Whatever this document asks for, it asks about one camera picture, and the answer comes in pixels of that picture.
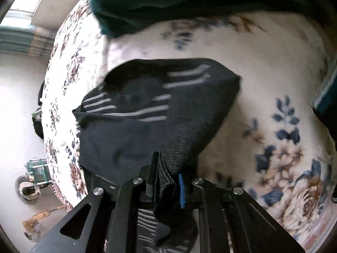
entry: floral bedsheet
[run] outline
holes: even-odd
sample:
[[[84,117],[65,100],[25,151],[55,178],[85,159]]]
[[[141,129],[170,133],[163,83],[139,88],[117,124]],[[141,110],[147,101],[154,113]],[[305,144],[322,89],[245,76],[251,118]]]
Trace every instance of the floral bedsheet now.
[[[326,49],[302,16],[256,12],[157,23],[134,35],[100,34],[88,0],[57,32],[43,90],[43,132],[57,197],[67,210],[87,195],[72,110],[117,65],[132,59],[206,57],[242,76],[241,92],[199,156],[199,175],[254,197],[306,250],[337,220],[330,201],[326,129],[310,108]]]

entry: metal rivet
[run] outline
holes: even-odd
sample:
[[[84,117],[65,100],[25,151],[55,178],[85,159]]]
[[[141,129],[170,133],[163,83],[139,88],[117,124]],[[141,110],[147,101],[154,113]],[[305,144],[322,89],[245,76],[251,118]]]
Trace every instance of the metal rivet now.
[[[203,183],[203,178],[196,178],[193,180],[195,184],[202,184]]]
[[[94,189],[94,194],[95,195],[101,195],[103,193],[103,188],[97,187]]]
[[[140,177],[134,178],[133,183],[134,184],[141,184],[143,182],[143,179]]]
[[[243,193],[243,189],[241,187],[236,187],[233,189],[234,194],[241,195]]]

